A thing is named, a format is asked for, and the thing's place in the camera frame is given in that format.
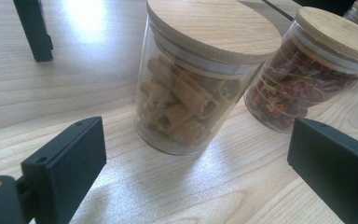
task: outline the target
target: dried red pepper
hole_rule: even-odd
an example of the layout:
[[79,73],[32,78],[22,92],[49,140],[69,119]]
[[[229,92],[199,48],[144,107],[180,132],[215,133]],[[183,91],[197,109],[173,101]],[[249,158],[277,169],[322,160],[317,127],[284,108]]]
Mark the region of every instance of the dried red pepper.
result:
[[257,75],[257,83],[248,90],[248,106],[261,121],[282,131],[292,128],[296,117],[306,117],[309,107],[333,98],[358,80],[355,74],[316,62],[291,39]]

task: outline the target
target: dried spice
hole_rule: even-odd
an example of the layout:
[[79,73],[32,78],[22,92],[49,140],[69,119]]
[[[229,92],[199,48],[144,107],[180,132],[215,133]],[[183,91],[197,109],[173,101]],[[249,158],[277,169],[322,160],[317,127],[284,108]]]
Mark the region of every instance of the dried spice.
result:
[[247,105],[262,122],[284,131],[292,128],[296,117],[306,117],[309,107],[347,90],[358,76],[316,62],[289,39],[255,80]]
[[138,130],[171,139],[184,147],[203,145],[244,87],[237,79],[217,79],[190,72],[163,55],[148,62],[151,79],[141,83]]

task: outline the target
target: wood grain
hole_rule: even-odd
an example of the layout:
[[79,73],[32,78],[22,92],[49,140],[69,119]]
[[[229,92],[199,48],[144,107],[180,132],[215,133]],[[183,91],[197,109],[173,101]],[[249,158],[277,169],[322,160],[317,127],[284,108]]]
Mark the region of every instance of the wood grain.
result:
[[149,0],[147,11],[174,43],[219,62],[262,63],[282,43],[270,21],[236,1]]
[[[243,100],[199,155],[142,141],[132,118],[145,0],[43,4],[54,61],[35,63],[12,2],[0,0],[0,175],[20,177],[21,161],[101,115],[108,162],[71,223],[342,223],[288,166],[290,135]],[[358,139],[358,84],[314,119]]]
[[243,3],[247,7],[252,8],[254,11],[260,13],[267,20],[269,20],[278,29],[281,36],[286,33],[291,25],[291,22],[287,18],[281,15],[278,11],[266,6],[266,4],[260,0],[241,0],[239,2]]
[[295,19],[322,45],[358,60],[358,25],[354,22],[314,7],[302,7]]

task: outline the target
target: jar rim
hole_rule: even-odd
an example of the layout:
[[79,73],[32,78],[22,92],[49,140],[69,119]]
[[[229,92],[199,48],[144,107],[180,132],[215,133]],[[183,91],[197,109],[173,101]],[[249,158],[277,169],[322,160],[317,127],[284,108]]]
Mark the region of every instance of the jar rim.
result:
[[338,72],[347,74],[358,73],[358,60],[349,57],[342,52],[331,49],[304,31],[300,24],[293,22],[290,28],[293,32],[292,39],[296,46],[310,58]]
[[230,78],[253,72],[258,63],[255,64],[232,64],[218,62],[213,59],[204,58],[195,53],[186,51],[180,46],[176,46],[167,36],[162,34],[153,23],[149,24],[154,34],[154,41],[158,49],[166,57],[182,67],[207,77]]
[[358,24],[315,7],[302,7],[295,22],[324,46],[358,60]]

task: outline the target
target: light wooden table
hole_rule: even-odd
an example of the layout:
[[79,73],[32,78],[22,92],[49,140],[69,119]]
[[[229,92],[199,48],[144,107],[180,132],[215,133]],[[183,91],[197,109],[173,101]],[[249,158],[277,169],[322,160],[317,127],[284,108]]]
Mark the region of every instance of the light wooden table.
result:
[[[288,28],[263,2],[242,2]],[[341,223],[287,164],[290,135],[265,128],[243,100],[199,155],[141,140],[132,116],[145,0],[43,4],[54,60],[36,63],[13,3],[0,0],[0,175],[20,177],[46,142],[101,115],[108,162],[71,223]],[[315,119],[358,139],[358,84]]]

